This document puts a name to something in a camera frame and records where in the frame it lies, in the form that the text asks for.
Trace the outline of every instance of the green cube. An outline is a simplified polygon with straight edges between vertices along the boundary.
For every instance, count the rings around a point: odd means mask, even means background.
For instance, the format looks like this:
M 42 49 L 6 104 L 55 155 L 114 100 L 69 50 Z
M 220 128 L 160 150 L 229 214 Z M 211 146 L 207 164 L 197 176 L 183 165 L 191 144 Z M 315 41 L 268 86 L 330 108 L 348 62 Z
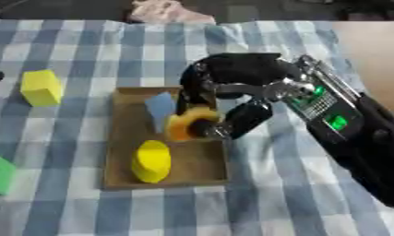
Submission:
M 0 195 L 6 195 L 16 167 L 0 157 Z

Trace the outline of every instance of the yellow block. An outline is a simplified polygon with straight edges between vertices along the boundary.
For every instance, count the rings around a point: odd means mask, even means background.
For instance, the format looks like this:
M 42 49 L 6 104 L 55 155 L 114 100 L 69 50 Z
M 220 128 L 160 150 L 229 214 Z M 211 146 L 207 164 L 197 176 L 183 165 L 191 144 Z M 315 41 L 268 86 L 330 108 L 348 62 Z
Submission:
M 57 105 L 63 95 L 62 85 L 52 70 L 25 72 L 20 91 L 33 107 Z
M 160 141 L 148 140 L 137 150 L 132 160 L 132 172 L 145 183 L 163 180 L 171 169 L 169 148 Z

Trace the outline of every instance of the table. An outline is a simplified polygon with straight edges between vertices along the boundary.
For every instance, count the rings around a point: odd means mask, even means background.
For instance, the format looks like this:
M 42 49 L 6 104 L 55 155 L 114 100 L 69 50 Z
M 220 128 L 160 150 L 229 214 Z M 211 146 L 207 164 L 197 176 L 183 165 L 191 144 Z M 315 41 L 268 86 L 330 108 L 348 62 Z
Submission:
M 220 52 L 309 53 L 364 89 L 327 22 L 0 20 L 0 155 L 18 167 L 0 197 L 0 235 L 394 235 L 394 210 L 328 158 L 282 104 L 229 144 L 224 186 L 100 189 L 114 88 L 175 86 L 188 64 Z M 65 96 L 60 106 L 31 108 L 19 78 L 44 68 L 61 78 Z
M 394 22 L 336 22 L 334 29 L 372 96 L 394 112 Z

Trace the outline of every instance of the blue block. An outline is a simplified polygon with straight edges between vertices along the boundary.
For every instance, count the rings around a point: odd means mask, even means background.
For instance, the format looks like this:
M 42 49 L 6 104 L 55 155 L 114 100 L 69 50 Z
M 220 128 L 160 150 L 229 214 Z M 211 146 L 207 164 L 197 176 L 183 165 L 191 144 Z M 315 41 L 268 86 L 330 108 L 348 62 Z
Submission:
M 157 133 L 163 132 L 165 119 L 175 112 L 175 101 L 169 92 L 145 100 L 149 113 L 152 115 L 153 124 Z

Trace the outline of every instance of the yellow cylinder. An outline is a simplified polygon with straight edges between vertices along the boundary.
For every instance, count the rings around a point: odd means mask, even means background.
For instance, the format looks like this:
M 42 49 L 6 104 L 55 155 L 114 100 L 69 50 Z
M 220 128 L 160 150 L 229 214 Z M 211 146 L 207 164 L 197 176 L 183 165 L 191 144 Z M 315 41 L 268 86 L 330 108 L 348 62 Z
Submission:
M 169 148 L 161 141 L 145 141 L 132 160 L 132 172 L 145 183 L 158 183 L 171 169 Z

